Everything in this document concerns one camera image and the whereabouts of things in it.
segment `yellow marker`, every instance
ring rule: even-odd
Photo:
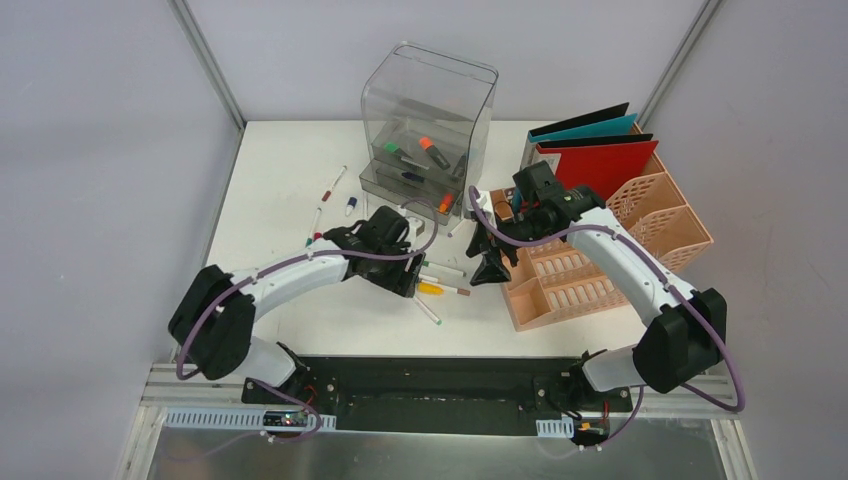
[[[430,285],[429,283],[419,283],[418,291],[421,293],[426,293],[427,295],[441,295],[445,293],[445,291],[441,287],[437,287],[435,285]]]

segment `white table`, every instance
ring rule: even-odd
[[[541,122],[493,122],[481,189],[511,185],[527,130]],[[210,264],[224,271],[259,266],[304,247],[315,207],[342,165],[348,171],[323,208],[319,231],[362,218],[359,173],[368,164],[362,122],[250,122],[212,242]],[[350,196],[356,211],[344,216]],[[376,208],[369,196],[369,210]],[[480,259],[465,257],[472,229],[440,233],[427,259],[470,276]],[[468,278],[422,271],[470,288]],[[442,319],[436,326],[409,300],[353,278],[280,306],[257,324],[257,334],[298,354],[364,356],[576,356],[585,350],[636,343],[644,327],[629,306],[517,333],[500,287],[471,297],[422,296]]]

